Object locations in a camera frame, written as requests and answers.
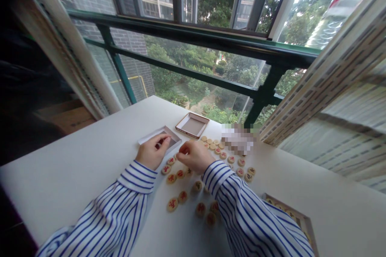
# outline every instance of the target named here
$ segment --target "gray brick wall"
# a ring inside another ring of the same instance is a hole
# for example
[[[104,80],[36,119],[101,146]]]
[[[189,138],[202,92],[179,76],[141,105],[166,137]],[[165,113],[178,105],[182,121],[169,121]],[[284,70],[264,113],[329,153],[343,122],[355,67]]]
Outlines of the gray brick wall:
[[[112,15],[116,14],[113,0],[61,0],[61,2],[66,8]],[[133,0],[123,0],[123,10],[127,14],[135,14]],[[78,20],[73,20],[73,22],[84,37],[103,42],[98,28],[93,23]],[[111,28],[111,35],[113,36],[115,44],[120,48],[145,55],[147,54],[146,44],[142,34]],[[111,82],[111,85],[122,106],[127,107],[129,102],[121,82],[118,81],[119,78],[114,66],[111,63],[111,59],[109,59],[110,56],[106,55],[105,51],[99,47],[93,47],[91,45],[88,47],[107,76],[107,79]],[[121,56],[121,60],[127,76],[129,78],[133,78],[130,79],[129,82],[137,101],[141,101],[146,98],[145,90],[148,96],[153,95],[154,85],[150,66],[147,63],[124,56]],[[144,80],[144,87],[139,76],[141,76]]]

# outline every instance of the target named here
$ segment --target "shirt cuff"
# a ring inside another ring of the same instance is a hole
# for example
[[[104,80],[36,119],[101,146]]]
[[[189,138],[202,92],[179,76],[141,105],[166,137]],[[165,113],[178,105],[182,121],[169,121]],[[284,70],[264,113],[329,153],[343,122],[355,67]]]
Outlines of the shirt cuff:
[[[209,192],[216,197],[222,183],[234,172],[221,160],[212,163],[204,172],[203,182]]]
[[[141,165],[136,160],[132,162],[118,178],[118,182],[135,192],[150,194],[153,192],[157,173]]]

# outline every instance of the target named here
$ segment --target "striped shirt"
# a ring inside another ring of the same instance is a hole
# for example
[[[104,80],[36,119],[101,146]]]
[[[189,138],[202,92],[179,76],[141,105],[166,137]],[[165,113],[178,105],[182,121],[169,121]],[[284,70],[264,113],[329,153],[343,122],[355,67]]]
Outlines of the striped shirt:
[[[156,177],[134,161],[74,226],[56,231],[36,256],[129,256]],[[292,218],[257,197],[224,162],[211,164],[203,181],[218,201],[234,256],[314,256]]]

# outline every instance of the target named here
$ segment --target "railing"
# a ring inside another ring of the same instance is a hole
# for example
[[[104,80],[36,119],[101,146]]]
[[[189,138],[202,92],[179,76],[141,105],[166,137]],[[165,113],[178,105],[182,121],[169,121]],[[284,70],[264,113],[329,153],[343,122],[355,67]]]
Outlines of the railing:
[[[229,31],[201,28],[196,24],[178,25],[167,21],[113,16],[80,10],[68,10],[68,14],[73,19],[84,20],[96,24],[103,37],[104,43],[87,38],[85,38],[85,41],[88,44],[104,48],[110,53],[113,64],[132,104],[136,103],[137,100],[119,55],[131,57],[157,67],[249,96],[253,100],[253,106],[245,120],[245,124],[248,125],[253,124],[257,120],[257,117],[265,106],[278,105],[281,102],[283,96],[279,96],[275,93],[275,87],[282,75],[289,69],[307,69],[320,52],[316,49],[260,40],[256,37],[240,35],[234,32],[231,33]],[[264,84],[257,89],[254,89],[237,82],[194,71],[179,65],[166,63],[143,54],[119,48],[114,43],[110,33],[110,27],[265,60],[266,63],[271,66],[271,69]]]

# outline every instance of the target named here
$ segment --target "hand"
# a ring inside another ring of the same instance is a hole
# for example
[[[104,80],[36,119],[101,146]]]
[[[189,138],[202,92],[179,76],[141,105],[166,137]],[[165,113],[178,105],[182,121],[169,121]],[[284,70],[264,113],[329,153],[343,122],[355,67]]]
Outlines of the hand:
[[[170,137],[167,134],[156,135],[140,145],[136,161],[155,171],[162,162],[169,147]]]
[[[177,159],[198,174],[203,174],[216,161],[206,147],[192,140],[180,147]]]

